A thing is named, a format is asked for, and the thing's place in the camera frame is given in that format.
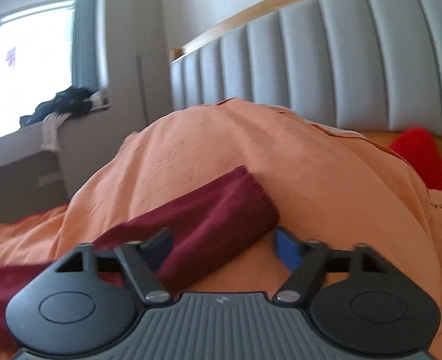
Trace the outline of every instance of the orange bedsheet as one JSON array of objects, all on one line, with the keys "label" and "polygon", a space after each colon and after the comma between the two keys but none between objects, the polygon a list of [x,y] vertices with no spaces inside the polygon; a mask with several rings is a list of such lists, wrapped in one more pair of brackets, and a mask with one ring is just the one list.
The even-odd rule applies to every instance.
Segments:
[{"label": "orange bedsheet", "polygon": [[[69,207],[0,225],[0,264],[57,258],[242,164],[273,198],[281,225],[338,249],[372,245],[442,313],[442,191],[428,191],[386,148],[238,99],[158,120],[126,138]],[[191,289],[272,294],[287,275],[269,235]],[[431,352],[442,360],[442,321]]]}]

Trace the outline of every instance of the window frame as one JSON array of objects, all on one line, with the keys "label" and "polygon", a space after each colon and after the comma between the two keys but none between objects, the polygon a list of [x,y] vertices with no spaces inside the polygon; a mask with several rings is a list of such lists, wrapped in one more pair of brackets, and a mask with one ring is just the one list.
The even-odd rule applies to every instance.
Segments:
[{"label": "window frame", "polygon": [[71,50],[72,85],[89,86],[97,91],[99,79],[95,42],[96,0],[0,0],[0,27],[9,21],[60,8],[74,9]]}]

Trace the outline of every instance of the gray headboard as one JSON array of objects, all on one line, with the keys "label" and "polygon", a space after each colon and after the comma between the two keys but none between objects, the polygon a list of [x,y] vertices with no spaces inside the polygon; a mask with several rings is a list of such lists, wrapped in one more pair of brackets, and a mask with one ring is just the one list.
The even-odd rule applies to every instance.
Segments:
[{"label": "gray headboard", "polygon": [[239,97],[357,131],[442,137],[442,0],[305,0],[172,63],[175,109]]}]

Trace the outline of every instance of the window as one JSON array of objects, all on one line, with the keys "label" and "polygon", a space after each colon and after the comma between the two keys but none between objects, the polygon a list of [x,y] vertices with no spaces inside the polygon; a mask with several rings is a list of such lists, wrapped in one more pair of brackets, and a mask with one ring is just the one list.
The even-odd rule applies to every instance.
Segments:
[{"label": "window", "polygon": [[0,137],[71,85],[98,89],[94,1],[0,0]]}]

